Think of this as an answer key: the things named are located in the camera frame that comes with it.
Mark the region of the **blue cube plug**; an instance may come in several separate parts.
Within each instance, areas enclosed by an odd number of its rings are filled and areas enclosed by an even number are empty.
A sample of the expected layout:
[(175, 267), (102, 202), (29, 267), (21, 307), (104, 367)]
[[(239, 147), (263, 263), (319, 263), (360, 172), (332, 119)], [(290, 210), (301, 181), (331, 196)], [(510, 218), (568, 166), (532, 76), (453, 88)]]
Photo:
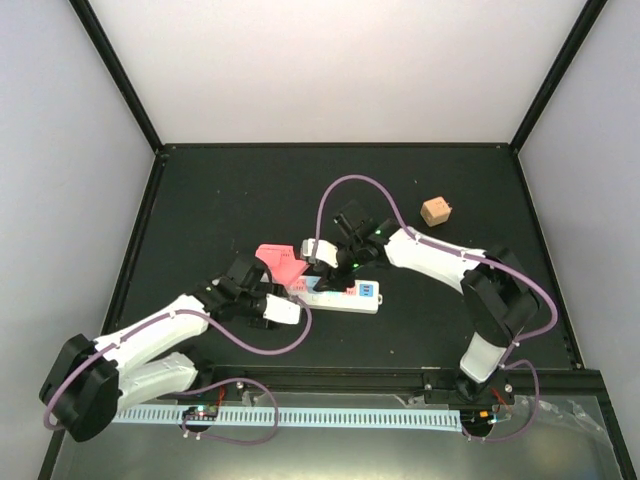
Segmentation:
[(317, 276), (307, 276), (306, 277), (306, 287), (308, 291), (320, 292), (321, 286), (318, 283), (321, 281), (320, 277)]

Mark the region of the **pink extension socket adapter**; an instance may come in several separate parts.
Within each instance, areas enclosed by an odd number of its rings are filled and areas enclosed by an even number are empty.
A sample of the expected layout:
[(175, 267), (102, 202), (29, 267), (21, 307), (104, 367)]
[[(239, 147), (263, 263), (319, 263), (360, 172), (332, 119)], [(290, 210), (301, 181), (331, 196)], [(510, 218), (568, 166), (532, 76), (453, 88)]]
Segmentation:
[(292, 245), (262, 244), (255, 257), (264, 262), (275, 283), (290, 288), (308, 268), (306, 261), (296, 257)]

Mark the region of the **white power strip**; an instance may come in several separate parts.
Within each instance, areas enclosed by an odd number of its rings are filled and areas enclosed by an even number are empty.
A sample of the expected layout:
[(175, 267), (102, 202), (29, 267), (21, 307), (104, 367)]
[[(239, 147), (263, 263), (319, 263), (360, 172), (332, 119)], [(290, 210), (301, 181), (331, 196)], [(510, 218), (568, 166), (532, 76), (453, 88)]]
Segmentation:
[(303, 300), (311, 309), (373, 315), (382, 304), (383, 297), (377, 281), (356, 280), (353, 287), (341, 292), (313, 292), (307, 290), (306, 277), (300, 276), (287, 291)]

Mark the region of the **orange cube plug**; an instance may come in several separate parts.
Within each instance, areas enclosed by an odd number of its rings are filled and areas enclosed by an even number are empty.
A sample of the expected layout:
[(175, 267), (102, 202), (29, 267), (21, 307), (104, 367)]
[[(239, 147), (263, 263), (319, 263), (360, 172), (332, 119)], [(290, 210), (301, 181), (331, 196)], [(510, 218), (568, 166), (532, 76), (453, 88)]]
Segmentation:
[(420, 209), (420, 215), (429, 227), (447, 222), (451, 212), (451, 206), (442, 196), (425, 200)]

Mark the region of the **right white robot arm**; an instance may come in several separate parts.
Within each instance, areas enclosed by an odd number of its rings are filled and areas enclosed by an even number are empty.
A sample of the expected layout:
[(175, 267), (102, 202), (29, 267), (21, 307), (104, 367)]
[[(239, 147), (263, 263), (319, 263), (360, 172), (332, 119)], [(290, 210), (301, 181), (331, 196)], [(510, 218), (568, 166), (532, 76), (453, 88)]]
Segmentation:
[(509, 346), (539, 310), (531, 287), (486, 263), (516, 270), (515, 255), (506, 248), (465, 251), (402, 228), (395, 219), (378, 222), (356, 201), (346, 204), (334, 223), (342, 242), (308, 238), (301, 244), (302, 258), (320, 273), (314, 290), (342, 292), (355, 285), (356, 272), (365, 266), (408, 269), (454, 289), (465, 300), (474, 332), (452, 389), (467, 403), (485, 397)]

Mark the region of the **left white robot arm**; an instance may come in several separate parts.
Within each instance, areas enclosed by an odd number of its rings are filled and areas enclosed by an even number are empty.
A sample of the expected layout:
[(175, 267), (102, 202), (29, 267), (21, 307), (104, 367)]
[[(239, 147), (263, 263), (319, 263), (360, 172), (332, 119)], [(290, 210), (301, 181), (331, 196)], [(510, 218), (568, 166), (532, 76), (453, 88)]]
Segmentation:
[[(224, 327), (237, 318), (260, 326), (302, 325), (287, 346), (253, 346)], [(199, 283), (167, 306), (111, 334), (69, 338), (39, 391), (43, 425), (88, 441), (131, 407), (165, 395), (207, 397), (215, 376), (206, 360), (177, 345), (215, 330), (241, 349), (264, 357), (296, 349), (312, 326), (309, 307), (277, 282), (269, 267), (251, 256), (237, 258), (228, 270)]]

